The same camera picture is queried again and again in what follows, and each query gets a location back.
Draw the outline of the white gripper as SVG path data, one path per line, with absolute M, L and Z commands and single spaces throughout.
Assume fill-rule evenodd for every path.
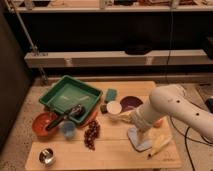
M 108 117 L 115 122 L 124 122 L 127 124 L 132 123 L 131 112 L 126 111 L 120 114 L 109 114 Z

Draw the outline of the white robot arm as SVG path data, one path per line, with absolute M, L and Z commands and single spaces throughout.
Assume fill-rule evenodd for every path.
M 182 121 L 213 141 L 213 114 L 188 101 L 186 90 L 179 84 L 154 88 L 148 99 L 142 105 L 130 110 L 127 115 L 112 112 L 108 114 L 113 120 L 134 124 L 142 134 L 166 115 Z

